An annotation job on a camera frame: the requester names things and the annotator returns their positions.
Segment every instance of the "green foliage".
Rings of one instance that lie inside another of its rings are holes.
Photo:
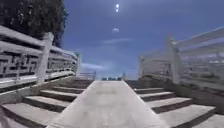
[[[108,80],[109,81],[116,81],[117,79],[116,78],[109,77]]]
[[[107,78],[102,78],[102,81],[107,81]]]
[[[63,0],[3,0],[0,4],[1,25],[38,39],[52,32],[58,47],[67,16]]]
[[[121,77],[118,77],[118,78],[117,78],[117,81],[121,81],[121,80],[122,80],[122,78],[121,78]]]

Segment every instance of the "railing post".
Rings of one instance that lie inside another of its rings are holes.
[[[44,35],[43,42],[45,43],[45,46],[42,48],[43,53],[40,56],[40,63],[37,71],[37,84],[43,84],[46,78],[48,58],[50,49],[52,47],[53,39],[54,35],[52,33],[46,33]]]
[[[76,68],[76,72],[75,75],[76,77],[80,76],[80,70],[81,70],[81,64],[82,64],[82,55],[79,53],[76,53],[78,60],[77,60],[77,68]]]
[[[139,71],[138,71],[138,78],[143,77],[143,63],[144,63],[144,57],[140,56],[139,57]]]
[[[126,76],[125,73],[123,73],[123,75],[122,75],[122,79],[123,79],[123,81],[127,80],[127,76]]]
[[[216,68],[217,68],[216,72],[218,72],[220,80],[223,81],[224,80],[223,71],[220,70],[220,69],[222,69],[222,66],[223,66],[222,56],[221,56],[221,54],[219,52],[216,53],[216,56],[217,56],[217,59],[218,59],[218,62],[219,62],[218,68],[216,66]]]
[[[175,40],[172,37],[169,37],[167,40],[167,50],[169,59],[171,62],[171,72],[173,83],[180,83],[180,56],[178,55],[178,49],[175,47]]]
[[[96,80],[96,71],[94,71],[94,73],[93,73],[93,80]]]

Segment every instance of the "sky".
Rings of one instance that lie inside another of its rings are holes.
[[[82,55],[82,72],[137,76],[138,57],[224,26],[224,0],[64,0],[63,48]]]

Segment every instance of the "central ramp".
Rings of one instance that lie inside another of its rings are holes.
[[[123,81],[95,81],[47,128],[168,128]]]

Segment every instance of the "white stone balustrade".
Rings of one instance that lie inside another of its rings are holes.
[[[37,82],[77,75],[81,59],[75,53],[52,46],[53,35],[43,40],[0,26],[0,86]]]
[[[140,59],[141,76],[167,77],[174,83],[182,79],[223,83],[224,28],[218,28],[184,41],[169,38],[167,49]]]

